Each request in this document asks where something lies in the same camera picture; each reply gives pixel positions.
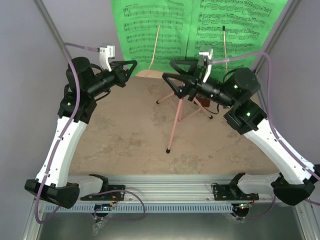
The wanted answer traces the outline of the pink tripod music stand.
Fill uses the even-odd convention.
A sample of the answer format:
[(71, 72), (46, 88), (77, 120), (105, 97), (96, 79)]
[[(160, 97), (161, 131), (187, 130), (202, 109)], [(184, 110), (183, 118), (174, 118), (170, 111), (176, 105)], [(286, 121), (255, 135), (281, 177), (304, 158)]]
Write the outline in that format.
[[(140, 71), (136, 76), (137, 77), (144, 77), (144, 78), (153, 78), (153, 79), (159, 79), (160, 78), (160, 74), (162, 74), (162, 72), (160, 71), (156, 71), (156, 70), (142, 70)], [(186, 117), (183, 117), (183, 107), (184, 107), (184, 99), (185, 96), (180, 96), (178, 95), (174, 90), (171, 91), (171, 93), (169, 93), (168, 95), (166, 95), (165, 97), (158, 99), (156, 101), (156, 104), (159, 105), (162, 102), (166, 101), (166, 100), (170, 100), (172, 104), (172, 97), (173, 96), (177, 96), (178, 97), (178, 104), (176, 107), (176, 112), (175, 112), (175, 117), (174, 117), (174, 122), (172, 124), (172, 130), (171, 130), (171, 134), (170, 134), (170, 139), (166, 148), (166, 153), (169, 154), (171, 152), (171, 148), (172, 148), (172, 143), (173, 143), (173, 139), (174, 139), (174, 135), (175, 135), (175, 131), (176, 131), (176, 127), (177, 127), (177, 123), (181, 122), (182, 120), (203, 111), (207, 117), (212, 120), (213, 119), (213, 114), (210, 113), (205, 107), (202, 106), (202, 104), (200, 103), (200, 101), (194, 97), (192, 102), (195, 103), (198, 106), (198, 109), (195, 110), (194, 112), (192, 112), (191, 114), (187, 115)]]

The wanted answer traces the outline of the brown wooden metronome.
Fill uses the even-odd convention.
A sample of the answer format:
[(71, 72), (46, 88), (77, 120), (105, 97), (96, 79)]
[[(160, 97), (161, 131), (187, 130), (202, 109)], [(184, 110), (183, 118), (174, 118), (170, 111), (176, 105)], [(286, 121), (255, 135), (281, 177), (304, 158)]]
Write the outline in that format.
[(197, 99), (204, 108), (208, 108), (210, 106), (211, 101), (202, 96), (196, 96), (195, 99)]

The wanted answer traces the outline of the green sheet music page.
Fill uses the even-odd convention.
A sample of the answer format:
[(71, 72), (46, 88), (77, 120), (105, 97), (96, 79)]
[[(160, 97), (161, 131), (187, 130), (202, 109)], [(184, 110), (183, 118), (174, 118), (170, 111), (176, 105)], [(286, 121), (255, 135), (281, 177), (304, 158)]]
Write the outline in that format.
[(285, 0), (195, 0), (187, 58), (213, 50), (214, 59), (259, 52), (278, 20)]
[(144, 70), (173, 72), (171, 60), (183, 60), (191, 27), (191, 0), (113, 0), (112, 14), (124, 60)]

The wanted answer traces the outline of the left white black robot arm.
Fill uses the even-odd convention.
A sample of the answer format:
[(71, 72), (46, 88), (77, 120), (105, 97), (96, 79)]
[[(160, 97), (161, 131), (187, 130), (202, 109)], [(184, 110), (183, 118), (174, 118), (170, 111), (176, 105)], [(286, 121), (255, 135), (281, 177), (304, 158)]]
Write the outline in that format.
[(78, 142), (97, 106), (97, 97), (111, 92), (111, 87), (125, 87), (137, 67), (136, 60), (112, 61), (110, 70), (90, 63), (86, 57), (72, 59), (79, 89), (70, 67), (66, 70), (68, 84), (58, 110), (57, 128), (47, 158), (34, 179), (24, 188), (43, 201), (70, 209), (79, 198), (93, 194), (103, 200), (110, 193), (108, 179), (98, 174), (69, 177), (69, 169)]

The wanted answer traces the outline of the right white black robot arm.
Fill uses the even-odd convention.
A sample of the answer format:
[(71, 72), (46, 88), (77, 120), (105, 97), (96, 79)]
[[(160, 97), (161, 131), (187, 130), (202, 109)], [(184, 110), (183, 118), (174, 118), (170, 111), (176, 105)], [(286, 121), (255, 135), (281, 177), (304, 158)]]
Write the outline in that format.
[(170, 66), (176, 73), (164, 73), (162, 78), (180, 100), (188, 97), (192, 102), (199, 95), (226, 108), (223, 117), (227, 124), (258, 146), (279, 170), (269, 175), (240, 172), (228, 185), (214, 188), (216, 200), (263, 194), (295, 206), (311, 195), (320, 166), (305, 160), (271, 129), (267, 114), (251, 99), (261, 87), (251, 69), (230, 70), (219, 82), (210, 77), (208, 61), (199, 67), (196, 59), (171, 60)]

